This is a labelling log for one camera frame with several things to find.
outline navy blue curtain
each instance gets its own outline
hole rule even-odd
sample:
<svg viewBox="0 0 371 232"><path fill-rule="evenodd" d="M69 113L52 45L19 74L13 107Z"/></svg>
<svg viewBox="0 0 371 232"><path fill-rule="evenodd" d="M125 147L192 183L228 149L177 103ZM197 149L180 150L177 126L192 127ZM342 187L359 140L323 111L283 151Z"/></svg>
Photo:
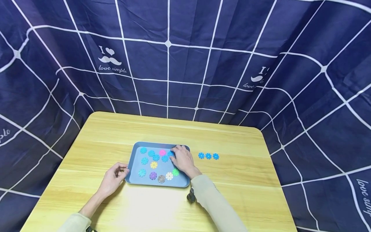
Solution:
<svg viewBox="0 0 371 232"><path fill-rule="evenodd" d="M369 0L3 0L0 231L94 111L260 129L298 231L371 232Z"/></svg>

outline heart symbol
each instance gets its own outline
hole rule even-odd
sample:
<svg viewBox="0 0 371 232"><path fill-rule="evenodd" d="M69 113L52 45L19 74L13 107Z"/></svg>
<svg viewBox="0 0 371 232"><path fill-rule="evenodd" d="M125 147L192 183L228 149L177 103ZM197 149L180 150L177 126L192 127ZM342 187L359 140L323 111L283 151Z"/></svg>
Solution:
<svg viewBox="0 0 371 232"><path fill-rule="evenodd" d="M114 51L113 49L106 48L106 51L107 51L110 55L115 54L115 51Z"/></svg>

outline blue tray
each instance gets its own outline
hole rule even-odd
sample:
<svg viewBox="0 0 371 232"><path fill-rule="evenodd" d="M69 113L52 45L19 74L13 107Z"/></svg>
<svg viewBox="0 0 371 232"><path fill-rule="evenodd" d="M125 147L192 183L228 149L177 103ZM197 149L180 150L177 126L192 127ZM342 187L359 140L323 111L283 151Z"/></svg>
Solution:
<svg viewBox="0 0 371 232"><path fill-rule="evenodd" d="M178 170L169 158L174 156L170 151L173 147L174 144L135 143L128 165L130 172L125 181L130 184L187 187L189 177Z"/></svg>

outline beige sleeve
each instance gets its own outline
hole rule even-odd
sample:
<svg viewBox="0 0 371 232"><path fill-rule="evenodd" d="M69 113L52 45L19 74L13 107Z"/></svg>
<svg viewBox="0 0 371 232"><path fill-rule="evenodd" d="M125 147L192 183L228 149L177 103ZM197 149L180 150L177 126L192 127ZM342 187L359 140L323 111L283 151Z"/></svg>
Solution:
<svg viewBox="0 0 371 232"><path fill-rule="evenodd" d="M206 209L220 232L247 232L247 229L232 206L206 176L191 180L197 202Z"/></svg>
<svg viewBox="0 0 371 232"><path fill-rule="evenodd" d="M74 213L63 223L57 232L85 232L91 222L89 218L79 213Z"/></svg>

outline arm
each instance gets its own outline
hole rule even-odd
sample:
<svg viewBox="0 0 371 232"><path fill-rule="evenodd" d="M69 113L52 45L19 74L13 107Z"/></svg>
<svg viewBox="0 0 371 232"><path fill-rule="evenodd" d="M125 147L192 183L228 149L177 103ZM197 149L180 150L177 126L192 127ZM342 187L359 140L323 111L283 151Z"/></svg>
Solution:
<svg viewBox="0 0 371 232"><path fill-rule="evenodd" d="M127 164L116 163L106 171L102 183L97 192L82 207L79 213L72 214L64 224L58 229L58 232L85 232L90 226L90 218L93 216L101 203L111 194L113 194L121 182L129 173Z"/></svg>
<svg viewBox="0 0 371 232"><path fill-rule="evenodd" d="M179 170L189 176L197 202L206 209L218 230L220 232L246 232L245 225L216 189L214 183L194 166L192 154L180 145L177 145L172 151L175 152L175 158L171 156L171 161Z"/></svg>

